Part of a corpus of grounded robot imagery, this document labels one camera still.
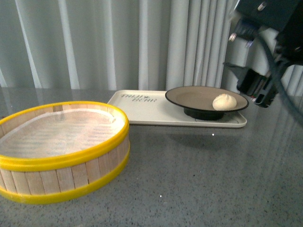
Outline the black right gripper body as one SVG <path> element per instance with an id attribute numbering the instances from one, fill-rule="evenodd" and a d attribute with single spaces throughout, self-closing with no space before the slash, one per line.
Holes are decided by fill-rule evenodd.
<path id="1" fill-rule="evenodd" d="M 278 94 L 275 81 L 281 81 L 287 69 L 303 63 L 303 2 L 301 0 L 238 0 L 232 18 L 237 22 L 229 40 L 239 38 L 251 46 L 258 35 L 269 46 L 274 66 L 265 75 L 258 69 L 224 63 L 237 78 L 237 90 L 251 97 L 260 107 L 269 107 Z"/>

